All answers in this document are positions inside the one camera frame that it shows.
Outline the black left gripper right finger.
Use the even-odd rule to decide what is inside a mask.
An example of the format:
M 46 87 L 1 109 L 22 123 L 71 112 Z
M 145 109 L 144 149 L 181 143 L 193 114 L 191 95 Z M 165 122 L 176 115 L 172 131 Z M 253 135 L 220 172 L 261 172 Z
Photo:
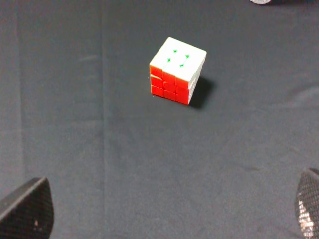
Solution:
M 305 169 L 297 186 L 295 216 L 305 239 L 319 237 L 319 171 Z

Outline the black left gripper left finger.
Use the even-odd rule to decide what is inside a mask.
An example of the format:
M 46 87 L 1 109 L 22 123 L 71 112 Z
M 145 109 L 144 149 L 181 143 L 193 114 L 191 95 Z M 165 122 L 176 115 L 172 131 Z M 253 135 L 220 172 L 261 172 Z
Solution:
M 34 177 L 0 201 L 2 239 L 48 239 L 54 225 L 49 180 Z

